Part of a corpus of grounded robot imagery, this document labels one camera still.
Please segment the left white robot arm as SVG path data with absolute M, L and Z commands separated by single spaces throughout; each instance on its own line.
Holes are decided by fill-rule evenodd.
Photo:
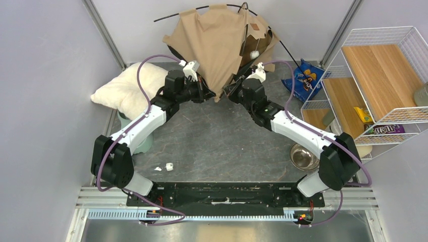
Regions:
M 154 183 L 135 171 L 133 153 L 153 131 L 178 112 L 181 103 L 203 103 L 213 97 L 215 93 L 200 74 L 194 71 L 169 71 L 165 84 L 150 101 L 148 110 L 113 135 L 96 138 L 90 168 L 96 184 L 100 185 L 103 180 L 113 187 L 148 195 Z

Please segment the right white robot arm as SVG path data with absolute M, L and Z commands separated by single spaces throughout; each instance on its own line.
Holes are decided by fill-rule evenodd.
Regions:
M 253 121 L 302 145 L 319 159 L 317 171 L 296 184 L 299 193 L 312 197 L 331 189 L 340 191 L 360 170 L 360 157 L 353 138 L 318 129 L 268 100 L 258 79 L 246 79 L 225 88 L 228 98 L 245 107 Z

